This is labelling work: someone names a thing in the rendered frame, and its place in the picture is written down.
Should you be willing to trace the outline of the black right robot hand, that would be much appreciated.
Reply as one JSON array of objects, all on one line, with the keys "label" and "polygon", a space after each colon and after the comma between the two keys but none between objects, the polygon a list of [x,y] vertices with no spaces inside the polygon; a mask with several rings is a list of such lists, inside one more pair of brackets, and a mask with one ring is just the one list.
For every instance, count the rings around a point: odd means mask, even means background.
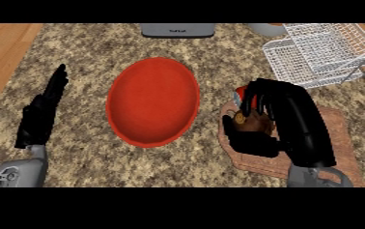
[{"label": "black right robot hand", "polygon": [[330,133],[305,87],[259,78],[249,83],[240,105],[246,118],[268,114],[280,139],[259,129],[240,131],[234,119],[223,115],[223,133],[234,151],[260,157],[277,157],[284,151],[299,167],[337,165]]}]

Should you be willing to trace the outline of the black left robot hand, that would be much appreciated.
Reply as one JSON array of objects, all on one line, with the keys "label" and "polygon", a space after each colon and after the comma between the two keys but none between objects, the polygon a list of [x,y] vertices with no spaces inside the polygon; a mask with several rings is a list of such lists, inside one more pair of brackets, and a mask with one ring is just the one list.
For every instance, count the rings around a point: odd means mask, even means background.
[{"label": "black left robot hand", "polygon": [[15,144],[18,149],[24,149],[31,145],[45,145],[48,143],[67,83],[65,64],[61,64],[51,77],[45,93],[34,97],[30,105],[23,109],[23,118]]}]

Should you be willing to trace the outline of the brown wooden cutting board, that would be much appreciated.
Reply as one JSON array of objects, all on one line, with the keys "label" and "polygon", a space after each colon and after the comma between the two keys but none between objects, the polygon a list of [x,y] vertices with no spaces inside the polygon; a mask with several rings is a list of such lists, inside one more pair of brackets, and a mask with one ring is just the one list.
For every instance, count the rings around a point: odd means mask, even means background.
[{"label": "brown wooden cutting board", "polygon": [[[365,180],[358,168],[348,133],[345,114],[339,109],[325,106],[320,106],[318,110],[330,132],[337,161],[336,168],[348,175],[355,187],[365,187]],[[287,178],[291,161],[284,153],[281,153],[277,158],[257,157],[237,153],[228,144],[223,127],[219,127],[219,141],[237,169],[265,174],[275,178]]]}]

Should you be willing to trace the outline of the red can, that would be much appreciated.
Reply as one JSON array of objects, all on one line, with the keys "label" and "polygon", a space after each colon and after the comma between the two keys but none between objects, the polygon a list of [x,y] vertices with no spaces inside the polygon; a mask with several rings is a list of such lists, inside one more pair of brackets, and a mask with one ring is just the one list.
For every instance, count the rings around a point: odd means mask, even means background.
[{"label": "red can", "polygon": [[[237,108],[241,108],[241,104],[246,98],[246,90],[247,90],[247,86],[241,86],[234,90],[234,104]],[[257,98],[253,98],[252,100],[252,107],[253,108],[257,107]]]}]

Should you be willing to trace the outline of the red oval bowl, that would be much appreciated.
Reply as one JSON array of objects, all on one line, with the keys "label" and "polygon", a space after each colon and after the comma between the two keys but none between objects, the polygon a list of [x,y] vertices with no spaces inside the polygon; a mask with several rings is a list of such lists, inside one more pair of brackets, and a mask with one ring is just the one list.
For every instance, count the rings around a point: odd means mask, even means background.
[{"label": "red oval bowl", "polygon": [[175,59],[139,60],[116,77],[105,115],[116,135],[141,148],[172,143],[192,126],[200,87],[192,71]]}]

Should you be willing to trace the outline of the pale grey round object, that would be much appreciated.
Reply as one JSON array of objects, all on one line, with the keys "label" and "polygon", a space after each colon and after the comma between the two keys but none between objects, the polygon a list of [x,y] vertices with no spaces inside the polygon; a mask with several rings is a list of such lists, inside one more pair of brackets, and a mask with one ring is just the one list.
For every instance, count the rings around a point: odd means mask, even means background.
[{"label": "pale grey round object", "polygon": [[275,37],[287,33],[281,23],[249,23],[253,31],[265,36]]}]

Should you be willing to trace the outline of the grey appliance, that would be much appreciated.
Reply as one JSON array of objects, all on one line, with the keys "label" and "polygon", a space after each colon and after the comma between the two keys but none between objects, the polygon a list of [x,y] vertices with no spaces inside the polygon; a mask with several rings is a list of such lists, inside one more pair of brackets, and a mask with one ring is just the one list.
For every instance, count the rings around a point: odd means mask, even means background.
[{"label": "grey appliance", "polygon": [[142,23],[142,35],[148,38],[210,38],[215,23]]}]

